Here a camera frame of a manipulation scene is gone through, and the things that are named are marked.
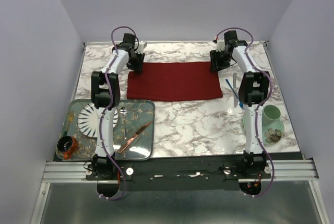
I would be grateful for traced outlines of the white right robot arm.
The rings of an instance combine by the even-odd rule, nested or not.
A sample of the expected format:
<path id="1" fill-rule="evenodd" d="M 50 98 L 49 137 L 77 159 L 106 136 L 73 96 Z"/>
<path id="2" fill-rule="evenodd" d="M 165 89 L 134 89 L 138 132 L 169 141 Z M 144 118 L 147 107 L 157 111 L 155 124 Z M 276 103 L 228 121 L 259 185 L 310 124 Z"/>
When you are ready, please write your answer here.
<path id="1" fill-rule="evenodd" d="M 238 27 L 230 27 L 217 33 L 213 41 L 216 49 L 210 51 L 210 71 L 213 73 L 227 69 L 233 60 L 243 73 L 238 100 L 243 104 L 246 119 L 246 145 L 241 163 L 237 167 L 244 177 L 252 178 L 264 171 L 267 165 L 261 118 L 263 105 L 270 98 L 273 85 L 269 73 L 262 70 L 249 54 L 251 45 L 238 39 L 237 30 L 251 35 L 247 30 Z"/>

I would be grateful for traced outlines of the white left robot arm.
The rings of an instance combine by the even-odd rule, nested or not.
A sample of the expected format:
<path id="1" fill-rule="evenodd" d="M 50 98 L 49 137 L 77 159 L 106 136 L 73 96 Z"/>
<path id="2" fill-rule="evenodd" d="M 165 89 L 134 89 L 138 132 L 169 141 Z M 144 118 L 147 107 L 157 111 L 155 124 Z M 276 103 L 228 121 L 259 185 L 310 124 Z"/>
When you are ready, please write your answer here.
<path id="1" fill-rule="evenodd" d="M 92 168 L 105 180 L 115 175 L 125 179 L 114 159 L 113 119 L 121 96 L 118 76 L 125 66 L 134 72 L 142 72 L 145 47 L 134 32 L 125 33 L 122 42 L 114 44 L 108 63 L 91 74 L 91 101 L 98 115 L 97 146 Z"/>

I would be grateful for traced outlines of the dark red cloth napkin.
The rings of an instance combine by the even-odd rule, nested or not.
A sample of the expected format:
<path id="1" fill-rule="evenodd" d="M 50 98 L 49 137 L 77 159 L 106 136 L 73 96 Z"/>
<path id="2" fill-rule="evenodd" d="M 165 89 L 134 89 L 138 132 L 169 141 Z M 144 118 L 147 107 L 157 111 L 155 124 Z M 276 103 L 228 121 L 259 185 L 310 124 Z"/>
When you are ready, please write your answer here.
<path id="1" fill-rule="evenodd" d="M 219 76 L 210 62 L 144 63 L 141 73 L 129 72 L 127 99 L 159 102 L 222 98 Z"/>

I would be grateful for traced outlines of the blue handled fork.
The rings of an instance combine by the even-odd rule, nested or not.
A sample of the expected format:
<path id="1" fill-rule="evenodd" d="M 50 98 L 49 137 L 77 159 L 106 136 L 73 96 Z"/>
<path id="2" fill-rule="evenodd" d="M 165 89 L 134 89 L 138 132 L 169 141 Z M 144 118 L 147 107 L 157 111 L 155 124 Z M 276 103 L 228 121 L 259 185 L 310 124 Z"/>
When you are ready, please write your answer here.
<path id="1" fill-rule="evenodd" d="M 238 94 L 237 94 L 237 92 L 236 92 L 236 89 L 232 87 L 232 85 L 230 84 L 230 82 L 229 82 L 228 79 L 226 79 L 225 81 L 226 81 L 226 83 L 228 84 L 228 86 L 230 87 L 230 89 L 233 91 L 234 99 L 235 99 L 235 100 L 234 100 L 235 108 L 236 108 L 236 104 L 237 104 L 237 102 L 238 102 L 240 108 L 241 108 L 241 109 L 244 109 L 244 107 L 243 107 L 243 103 L 239 100 L 239 97 L 238 97 Z"/>

